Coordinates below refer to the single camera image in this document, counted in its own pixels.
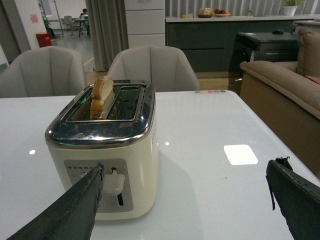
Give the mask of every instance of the black appliance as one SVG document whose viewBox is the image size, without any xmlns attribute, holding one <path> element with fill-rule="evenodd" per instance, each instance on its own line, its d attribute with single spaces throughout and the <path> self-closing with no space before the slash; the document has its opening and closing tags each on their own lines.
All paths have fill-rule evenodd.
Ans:
<svg viewBox="0 0 320 240">
<path fill-rule="evenodd" d="M 297 61 L 298 36 L 284 32 L 239 32 L 234 40 L 234 49 L 229 65 L 228 89 L 241 91 L 243 71 L 240 63 L 251 61 L 291 62 Z"/>
</svg>

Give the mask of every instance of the chair back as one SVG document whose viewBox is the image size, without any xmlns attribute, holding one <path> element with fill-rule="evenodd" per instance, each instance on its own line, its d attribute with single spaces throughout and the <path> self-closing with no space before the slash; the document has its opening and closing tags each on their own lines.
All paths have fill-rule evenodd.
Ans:
<svg viewBox="0 0 320 240">
<path fill-rule="evenodd" d="M 0 75 L 0 98 L 76 95 L 86 86 L 82 55 L 47 46 L 25 51 Z"/>
<path fill-rule="evenodd" d="M 145 80 L 157 92 L 199 90 L 199 80 L 186 55 L 170 46 L 144 45 L 120 52 L 108 76 L 114 80 Z"/>
<path fill-rule="evenodd" d="M 72 26 L 72 24 L 73 24 L 72 16 L 64 16 L 64 20 L 68 25 Z"/>
</svg>

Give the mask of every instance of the dark gray cabinet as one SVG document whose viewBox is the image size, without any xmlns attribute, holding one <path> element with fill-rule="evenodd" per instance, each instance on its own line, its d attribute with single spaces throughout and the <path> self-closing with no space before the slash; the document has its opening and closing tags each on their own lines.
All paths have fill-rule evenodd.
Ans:
<svg viewBox="0 0 320 240">
<path fill-rule="evenodd" d="M 228 72 L 237 33 L 291 33 L 294 20 L 167 22 L 166 45 L 185 53 L 193 70 Z"/>
</svg>

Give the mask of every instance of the countertop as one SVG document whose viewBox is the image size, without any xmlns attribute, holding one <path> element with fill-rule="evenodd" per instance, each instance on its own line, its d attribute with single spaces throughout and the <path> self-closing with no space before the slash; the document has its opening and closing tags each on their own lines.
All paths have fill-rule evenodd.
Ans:
<svg viewBox="0 0 320 240">
<path fill-rule="evenodd" d="M 294 25 L 300 25 L 300 26 L 319 26 L 320 27 L 320 21 L 314 21 L 314 20 L 306 20 L 306 21 L 294 21 Z"/>
<path fill-rule="evenodd" d="M 183 18 L 183 17 L 166 17 L 165 21 L 167 23 L 194 23 L 194 22 L 236 22 L 236 21 L 281 21 L 281 20 L 313 20 L 320 18 L 320 14 L 302 14 L 294 16 L 225 16 L 217 17 L 213 16 L 211 18 Z"/>
</svg>

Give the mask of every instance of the beige sofa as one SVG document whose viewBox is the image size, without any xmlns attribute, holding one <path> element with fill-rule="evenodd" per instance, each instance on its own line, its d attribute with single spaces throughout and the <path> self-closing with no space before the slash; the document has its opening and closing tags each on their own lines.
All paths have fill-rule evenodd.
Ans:
<svg viewBox="0 0 320 240">
<path fill-rule="evenodd" d="M 320 179 L 320 34 L 298 41 L 297 62 L 241 63 L 240 97 Z"/>
</svg>

